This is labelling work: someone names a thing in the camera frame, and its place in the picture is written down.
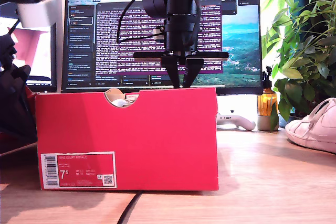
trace bottle cap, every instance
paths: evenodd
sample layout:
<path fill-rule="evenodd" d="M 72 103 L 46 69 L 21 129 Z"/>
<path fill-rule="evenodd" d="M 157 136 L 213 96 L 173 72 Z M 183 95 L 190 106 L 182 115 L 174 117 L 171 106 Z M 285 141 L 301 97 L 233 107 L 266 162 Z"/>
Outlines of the bottle cap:
<path fill-rule="evenodd" d="M 272 88 L 272 82 L 269 80 L 270 75 L 272 74 L 272 69 L 271 67 L 267 66 L 266 67 L 267 72 L 262 72 L 263 75 L 263 89 L 270 89 Z"/>

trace qr code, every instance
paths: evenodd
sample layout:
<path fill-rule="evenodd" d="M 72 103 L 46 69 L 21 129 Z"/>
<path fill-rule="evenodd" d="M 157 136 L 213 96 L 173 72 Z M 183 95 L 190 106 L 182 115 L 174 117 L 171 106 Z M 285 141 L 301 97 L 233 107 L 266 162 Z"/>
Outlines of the qr code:
<path fill-rule="evenodd" d="M 113 174 L 103 175 L 103 186 L 114 186 Z"/>

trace red shoe box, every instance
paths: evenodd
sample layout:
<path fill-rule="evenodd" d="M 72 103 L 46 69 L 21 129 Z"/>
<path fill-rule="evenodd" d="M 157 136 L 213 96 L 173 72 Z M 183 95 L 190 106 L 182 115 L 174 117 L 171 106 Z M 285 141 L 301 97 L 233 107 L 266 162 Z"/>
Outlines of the red shoe box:
<path fill-rule="evenodd" d="M 35 98 L 42 189 L 218 190 L 215 88 Z"/>

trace glass bottle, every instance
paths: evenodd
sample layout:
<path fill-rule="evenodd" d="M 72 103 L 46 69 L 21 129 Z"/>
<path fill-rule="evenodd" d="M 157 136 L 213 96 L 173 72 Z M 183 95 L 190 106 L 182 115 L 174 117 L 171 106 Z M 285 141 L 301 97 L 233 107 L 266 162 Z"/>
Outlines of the glass bottle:
<path fill-rule="evenodd" d="M 275 129 L 271 129 L 271 112 L 273 104 L 276 105 L 278 113 L 278 96 L 272 90 L 272 82 L 269 80 L 272 69 L 267 67 L 267 73 L 262 72 L 263 75 L 263 93 L 258 96 L 258 121 L 257 129 L 261 131 L 278 130 L 278 125 Z"/>
<path fill-rule="evenodd" d="M 272 106 L 276 103 L 278 110 L 278 96 L 271 88 L 264 88 L 262 95 L 258 96 L 258 115 L 271 116 Z"/>

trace white game controller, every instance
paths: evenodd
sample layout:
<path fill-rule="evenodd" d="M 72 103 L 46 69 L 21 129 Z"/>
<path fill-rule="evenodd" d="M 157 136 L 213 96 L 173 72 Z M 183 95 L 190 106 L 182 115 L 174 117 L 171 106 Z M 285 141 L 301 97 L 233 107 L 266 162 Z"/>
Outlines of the white game controller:
<path fill-rule="evenodd" d="M 256 123 L 249 121 L 240 115 L 217 115 L 217 125 L 234 124 L 237 127 L 241 126 L 248 131 L 252 131 L 256 127 Z"/>

